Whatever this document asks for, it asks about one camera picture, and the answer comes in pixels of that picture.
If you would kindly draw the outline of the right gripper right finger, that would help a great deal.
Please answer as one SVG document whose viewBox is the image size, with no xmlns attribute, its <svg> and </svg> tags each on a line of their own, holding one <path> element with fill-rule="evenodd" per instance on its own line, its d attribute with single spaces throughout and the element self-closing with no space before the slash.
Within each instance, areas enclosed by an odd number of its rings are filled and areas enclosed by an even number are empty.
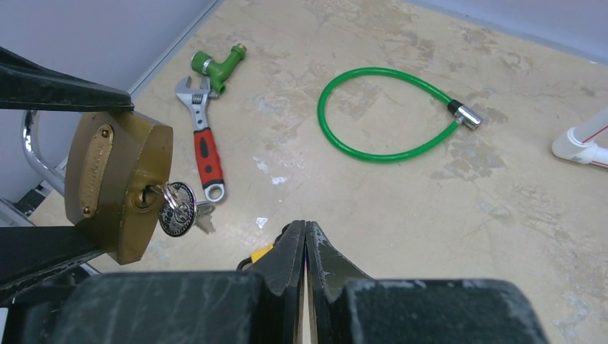
<svg viewBox="0 0 608 344">
<path fill-rule="evenodd" d="M 340 253 L 315 221 L 306 224 L 306 269 L 313 343 L 352 343 L 351 310 L 344 287 L 371 277 Z"/>
</svg>

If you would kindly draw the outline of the small yellow padlock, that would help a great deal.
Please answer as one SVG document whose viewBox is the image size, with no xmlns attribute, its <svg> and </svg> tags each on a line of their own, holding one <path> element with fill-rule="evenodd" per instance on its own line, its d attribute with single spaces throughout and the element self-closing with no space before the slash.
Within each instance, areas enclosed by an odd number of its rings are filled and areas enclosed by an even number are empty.
<svg viewBox="0 0 608 344">
<path fill-rule="evenodd" d="M 258 260 L 260 260 L 268 252 L 270 252 L 278 244 L 278 242 L 281 240 L 283 234 L 286 232 L 286 230 L 288 229 L 289 226 L 290 226 L 290 224 L 286 224 L 282 228 L 280 234 L 275 238 L 275 240 L 274 240 L 273 243 L 267 245 L 266 247 L 258 249 L 256 251 L 253 251 L 253 253 L 251 253 L 251 255 L 249 255 L 248 257 L 244 258 L 241 262 L 239 262 L 239 264 L 237 265 L 236 270 L 237 271 L 244 271 L 244 270 L 250 268 L 255 262 L 257 262 Z"/>
</svg>

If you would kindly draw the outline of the large brass padlock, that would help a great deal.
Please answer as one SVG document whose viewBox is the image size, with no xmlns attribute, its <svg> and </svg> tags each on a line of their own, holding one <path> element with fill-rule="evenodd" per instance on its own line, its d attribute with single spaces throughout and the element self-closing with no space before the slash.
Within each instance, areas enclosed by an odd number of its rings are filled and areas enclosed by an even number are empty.
<svg viewBox="0 0 608 344">
<path fill-rule="evenodd" d="M 172 127 L 137 112 L 85 113 L 60 173 L 41 156 L 38 125 L 37 111 L 24 111 L 24 155 L 63 196 L 67 219 L 118 264 L 140 261 L 165 204 Z"/>
</svg>

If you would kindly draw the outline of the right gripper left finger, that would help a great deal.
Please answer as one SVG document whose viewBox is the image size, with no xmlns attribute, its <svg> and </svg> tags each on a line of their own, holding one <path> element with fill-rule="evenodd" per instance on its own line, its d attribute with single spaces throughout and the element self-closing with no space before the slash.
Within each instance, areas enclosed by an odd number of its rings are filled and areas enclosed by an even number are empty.
<svg viewBox="0 0 608 344">
<path fill-rule="evenodd" d="M 293 221 L 249 268 L 264 280 L 252 319 L 253 343 L 302 342 L 304 248 L 305 221 Z"/>
</svg>

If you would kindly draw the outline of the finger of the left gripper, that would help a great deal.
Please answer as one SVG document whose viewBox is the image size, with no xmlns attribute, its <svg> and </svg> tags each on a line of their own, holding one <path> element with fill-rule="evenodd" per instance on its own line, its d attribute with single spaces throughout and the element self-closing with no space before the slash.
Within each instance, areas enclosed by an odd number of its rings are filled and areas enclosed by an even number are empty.
<svg viewBox="0 0 608 344">
<path fill-rule="evenodd" d="M 121 113 L 134 104 L 125 91 L 42 67 L 2 47 L 1 108 Z"/>
<path fill-rule="evenodd" d="M 1 303 L 103 253 L 74 226 L 1 228 Z"/>
</svg>

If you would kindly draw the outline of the silver key pair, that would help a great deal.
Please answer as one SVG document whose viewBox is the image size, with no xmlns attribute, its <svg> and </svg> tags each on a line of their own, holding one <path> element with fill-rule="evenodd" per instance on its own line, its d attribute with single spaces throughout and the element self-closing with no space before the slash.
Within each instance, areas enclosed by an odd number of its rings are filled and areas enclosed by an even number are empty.
<svg viewBox="0 0 608 344">
<path fill-rule="evenodd" d="M 212 223 L 215 203 L 198 201 L 194 190 L 187 183 L 176 181 L 148 185 L 142 194 L 142 200 L 148 201 L 152 196 L 159 196 L 164 200 L 164 205 L 158 213 L 158 222 L 170 237 L 182 237 L 193 227 L 206 234 L 216 231 Z"/>
</svg>

